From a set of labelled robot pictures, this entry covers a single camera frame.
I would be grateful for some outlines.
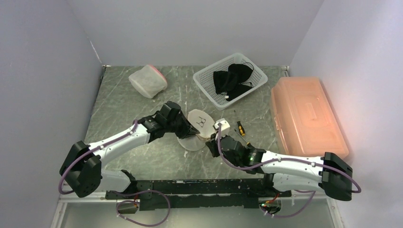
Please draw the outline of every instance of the storage box lid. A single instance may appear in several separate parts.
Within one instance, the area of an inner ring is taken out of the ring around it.
[[[295,156],[349,151],[318,78],[282,77],[271,91],[278,142]]]

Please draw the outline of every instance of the white wall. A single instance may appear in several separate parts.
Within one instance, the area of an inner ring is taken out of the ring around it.
[[[348,228],[401,227],[403,2],[326,0],[292,63],[322,79],[362,194],[339,203]]]
[[[0,31],[0,227],[45,228],[102,67],[64,0],[2,0]]]
[[[289,65],[323,0],[67,0],[103,63]]]

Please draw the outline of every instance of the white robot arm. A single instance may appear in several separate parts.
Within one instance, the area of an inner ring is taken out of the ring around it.
[[[349,178],[324,168],[331,166],[352,176],[351,167],[335,154],[303,158],[257,149],[250,144],[244,147],[227,135],[230,126],[225,119],[217,121],[214,127],[217,133],[206,143],[213,157],[221,156],[231,167],[247,173],[265,174],[272,191],[324,191],[334,199],[351,200],[352,182]],[[135,178],[129,172],[107,171],[104,167],[123,153],[161,138],[165,133],[175,133],[183,139],[199,132],[186,120],[178,104],[167,102],[154,115],[140,119],[112,137],[90,145],[82,141],[75,143],[60,169],[62,180],[65,179],[79,197],[85,197],[95,190],[135,193]],[[64,194],[66,192],[61,190],[61,183],[59,191]]]

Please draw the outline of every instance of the gray marble table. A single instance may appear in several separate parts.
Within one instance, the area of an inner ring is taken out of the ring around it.
[[[255,147],[278,152],[270,116],[270,89],[280,78],[280,67],[261,67],[268,82],[223,111],[217,110],[193,81],[193,74],[203,66],[157,67],[166,77],[168,88],[148,99],[130,84],[128,76],[142,67],[113,66],[106,69],[91,116],[85,142],[97,142],[128,128],[133,119],[153,114],[171,100],[189,112],[200,109],[214,120],[225,118],[231,125],[230,135],[242,142],[233,129],[237,119],[246,131],[245,139]],[[173,133],[128,151],[110,162],[107,170],[128,170],[138,180],[260,178],[230,168],[220,158],[213,158],[207,147],[195,152],[179,145]]]

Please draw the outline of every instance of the black cloth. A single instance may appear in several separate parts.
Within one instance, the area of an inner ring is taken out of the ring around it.
[[[250,90],[251,88],[252,87],[248,85],[238,84],[234,90],[227,92],[228,98],[226,98],[225,100],[232,101],[238,96],[246,93],[246,91]]]
[[[244,64],[231,64],[228,71],[214,71],[213,81],[216,94],[226,93],[231,101],[246,91],[250,90],[252,86],[244,85],[252,75],[253,69]]]

